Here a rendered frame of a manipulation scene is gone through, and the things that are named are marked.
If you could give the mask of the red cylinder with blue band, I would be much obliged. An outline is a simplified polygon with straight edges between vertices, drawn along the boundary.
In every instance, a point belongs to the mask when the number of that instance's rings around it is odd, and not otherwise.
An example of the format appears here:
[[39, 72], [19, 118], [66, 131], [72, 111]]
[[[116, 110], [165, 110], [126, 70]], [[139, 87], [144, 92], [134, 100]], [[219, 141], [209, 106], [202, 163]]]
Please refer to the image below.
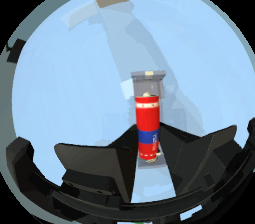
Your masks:
[[159, 104], [158, 96], [144, 93], [134, 96], [136, 126], [138, 128], [138, 152], [142, 159], [152, 159], [158, 152]]

